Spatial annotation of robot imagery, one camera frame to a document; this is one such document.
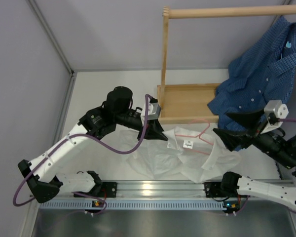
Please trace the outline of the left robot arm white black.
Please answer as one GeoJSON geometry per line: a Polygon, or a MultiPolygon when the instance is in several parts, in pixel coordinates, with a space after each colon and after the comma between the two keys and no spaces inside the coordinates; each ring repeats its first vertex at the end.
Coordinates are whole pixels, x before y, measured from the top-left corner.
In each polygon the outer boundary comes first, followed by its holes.
{"type": "Polygon", "coordinates": [[[106,100],[98,107],[86,112],[72,130],[49,150],[32,160],[22,160],[18,168],[24,179],[13,197],[13,204],[19,206],[17,197],[24,185],[27,185],[38,203],[45,203],[58,194],[74,193],[80,197],[96,197],[101,193],[102,180],[94,171],[64,175],[59,171],[67,162],[76,158],[90,141],[95,141],[108,150],[128,155],[135,152],[143,140],[167,141],[164,130],[158,120],[161,107],[156,98],[145,95],[144,107],[132,108],[133,92],[125,86],[115,87],[107,94],[106,100]],[[137,131],[138,142],[130,150],[120,151],[102,139],[121,125],[137,131]]]}

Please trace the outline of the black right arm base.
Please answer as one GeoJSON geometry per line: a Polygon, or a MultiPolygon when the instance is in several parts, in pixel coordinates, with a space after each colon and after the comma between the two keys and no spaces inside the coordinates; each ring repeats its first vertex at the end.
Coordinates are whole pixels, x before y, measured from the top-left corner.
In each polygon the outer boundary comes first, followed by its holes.
{"type": "Polygon", "coordinates": [[[241,198],[246,198],[245,195],[239,195],[236,191],[224,191],[221,188],[221,182],[205,182],[204,183],[204,191],[207,198],[211,198],[217,202],[224,202],[229,200],[230,198],[237,198],[238,202],[241,198]]]}

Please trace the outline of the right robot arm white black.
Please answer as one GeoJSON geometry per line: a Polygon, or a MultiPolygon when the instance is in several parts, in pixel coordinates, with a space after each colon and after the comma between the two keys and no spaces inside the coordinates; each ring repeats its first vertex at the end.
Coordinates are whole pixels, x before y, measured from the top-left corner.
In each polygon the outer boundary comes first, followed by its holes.
{"type": "MultiPolygon", "coordinates": [[[[213,131],[230,151],[254,146],[263,154],[273,159],[277,165],[292,170],[296,177],[296,134],[290,139],[284,138],[281,128],[288,119],[289,111],[285,104],[265,106],[255,112],[234,113],[227,116],[243,126],[243,131],[231,131],[215,128],[213,131]]],[[[225,196],[254,196],[281,204],[296,213],[296,187],[279,186],[254,180],[244,175],[228,171],[222,176],[220,191],[225,196]]]]}

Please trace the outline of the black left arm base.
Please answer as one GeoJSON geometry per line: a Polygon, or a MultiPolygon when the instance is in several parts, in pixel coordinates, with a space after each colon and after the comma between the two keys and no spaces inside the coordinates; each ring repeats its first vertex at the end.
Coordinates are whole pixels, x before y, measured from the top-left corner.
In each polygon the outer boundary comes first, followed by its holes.
{"type": "Polygon", "coordinates": [[[117,182],[103,182],[97,197],[115,198],[116,193],[117,193],[117,182]]]}

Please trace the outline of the white shirt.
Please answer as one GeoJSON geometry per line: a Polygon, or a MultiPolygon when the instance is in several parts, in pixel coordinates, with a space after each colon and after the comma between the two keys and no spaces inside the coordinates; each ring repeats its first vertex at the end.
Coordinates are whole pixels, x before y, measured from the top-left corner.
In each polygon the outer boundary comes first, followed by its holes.
{"type": "Polygon", "coordinates": [[[196,130],[194,126],[176,126],[163,133],[168,141],[143,140],[132,153],[122,155],[115,168],[118,180],[167,180],[179,179],[201,183],[222,177],[224,173],[235,168],[241,161],[238,152],[229,151],[211,131],[212,126],[202,135],[214,145],[211,146],[197,138],[175,137],[174,134],[198,135],[207,125],[196,130]],[[188,149],[176,150],[190,146],[194,150],[209,153],[203,155],[188,149]]]}

